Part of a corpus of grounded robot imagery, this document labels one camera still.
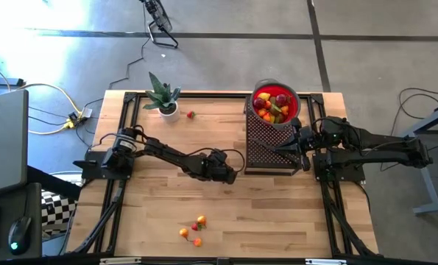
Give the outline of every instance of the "computer mouse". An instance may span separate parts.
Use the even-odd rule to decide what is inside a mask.
[[[20,255],[29,249],[30,245],[30,217],[21,217],[13,222],[7,237],[7,244],[13,255]]]

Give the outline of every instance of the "wooden table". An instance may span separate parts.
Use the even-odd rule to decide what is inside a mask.
[[[117,131],[124,92],[106,91],[95,143],[103,135]],[[346,116],[341,93],[323,96],[327,115]],[[149,100],[142,99],[141,106],[146,102]],[[157,110],[141,109],[137,124],[144,127],[147,135],[184,153],[209,146],[236,148],[245,154],[243,99],[180,98],[178,102],[181,111],[178,122],[165,124]],[[190,110],[197,114],[194,120],[186,118]],[[303,125],[309,123],[307,113],[304,109],[300,112]],[[95,150],[106,150],[113,140],[106,138]],[[238,169],[241,158],[231,152],[228,163]],[[82,190],[67,250],[79,246],[98,221],[105,186],[105,180],[95,180]],[[364,243],[377,252],[366,197],[354,183],[341,186],[348,222]],[[202,247],[194,247],[178,232],[190,228],[199,215],[206,215],[208,223],[207,229],[200,232],[189,229],[190,239],[200,237],[203,241]],[[110,223],[104,245],[109,235]],[[343,250],[339,227],[336,235]],[[330,257],[319,183],[312,170],[299,171],[293,177],[240,173],[232,185],[205,183],[157,158],[139,158],[127,183],[121,213],[116,256],[122,255]]]

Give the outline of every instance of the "white pot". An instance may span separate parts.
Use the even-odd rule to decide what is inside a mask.
[[[178,105],[177,102],[175,102],[175,104],[176,104],[176,110],[171,114],[163,114],[161,113],[160,109],[158,109],[161,118],[163,118],[163,120],[166,123],[173,123],[180,119],[180,106]]]

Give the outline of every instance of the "fake fruit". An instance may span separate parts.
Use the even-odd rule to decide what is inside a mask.
[[[185,228],[181,229],[181,230],[180,230],[180,235],[181,235],[183,238],[188,239],[188,230],[185,229]]]
[[[285,120],[286,120],[286,117],[284,117],[283,114],[279,113],[279,114],[276,116],[275,123],[276,123],[276,124],[283,123]]]
[[[282,114],[287,116],[287,114],[289,114],[289,106],[287,106],[287,105],[286,106],[282,106],[280,108],[280,111],[281,111]]]
[[[275,123],[276,116],[274,116],[274,115],[272,115],[272,114],[270,114],[269,116],[270,116],[270,118],[271,118],[271,121],[269,121],[269,122],[271,122],[271,123]]]
[[[194,113],[194,111],[189,111],[188,114],[186,114],[186,116],[190,119],[194,118],[196,115],[196,113]]]
[[[200,246],[202,246],[202,239],[196,238],[196,239],[194,239],[194,241],[192,243],[194,244],[194,246],[200,247]]]
[[[258,98],[263,99],[264,101],[269,100],[271,94],[270,93],[259,93]]]
[[[205,225],[205,216],[197,217],[197,223],[200,225]]]
[[[274,115],[277,116],[281,113],[281,110],[279,107],[277,107],[276,105],[272,105],[271,108],[269,109],[269,112]]]
[[[271,122],[271,114],[270,113],[266,113],[263,116],[263,120]]]
[[[276,96],[276,105],[278,107],[282,107],[284,105],[287,105],[287,96],[284,94],[280,94],[278,96]]]
[[[253,106],[255,106],[258,109],[264,108],[264,106],[266,106],[266,100],[261,98],[256,98],[255,100],[253,100]]]
[[[258,110],[258,116],[260,116],[261,118],[263,118],[264,114],[266,114],[266,113],[268,113],[268,112],[266,111],[266,109],[260,109],[260,110]]]

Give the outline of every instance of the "computer monitor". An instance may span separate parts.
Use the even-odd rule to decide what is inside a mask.
[[[0,95],[0,194],[27,181],[26,90]]]

